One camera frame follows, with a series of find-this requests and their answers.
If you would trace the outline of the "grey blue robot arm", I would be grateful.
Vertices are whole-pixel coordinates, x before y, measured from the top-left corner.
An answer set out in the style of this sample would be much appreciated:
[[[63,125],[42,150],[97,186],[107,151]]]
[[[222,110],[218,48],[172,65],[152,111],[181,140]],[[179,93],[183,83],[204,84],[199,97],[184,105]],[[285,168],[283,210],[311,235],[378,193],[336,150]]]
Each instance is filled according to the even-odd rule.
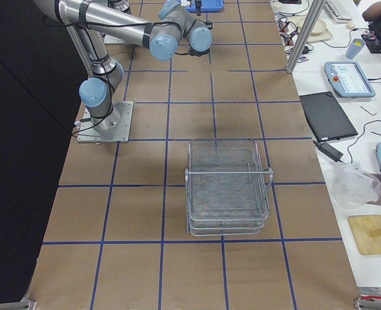
[[[189,55],[207,54],[212,44],[209,22],[192,16],[178,1],[166,1],[157,22],[129,13],[128,1],[35,1],[47,17],[67,29],[85,64],[88,79],[79,86],[87,115],[73,133],[79,142],[127,142],[133,102],[112,97],[122,82],[122,65],[110,56],[104,35],[124,44],[146,48],[160,61],[176,53],[181,40],[190,45]]]

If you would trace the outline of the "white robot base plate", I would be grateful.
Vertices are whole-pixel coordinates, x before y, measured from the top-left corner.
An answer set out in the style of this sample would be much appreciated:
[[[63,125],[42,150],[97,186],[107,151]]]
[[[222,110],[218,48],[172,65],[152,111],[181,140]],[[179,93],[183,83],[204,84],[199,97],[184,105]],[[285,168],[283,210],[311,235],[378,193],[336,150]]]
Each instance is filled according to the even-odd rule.
[[[90,117],[85,108],[83,117],[88,121],[81,123],[77,133],[79,143],[127,143],[134,109],[133,101],[113,102],[112,113],[104,120]]]

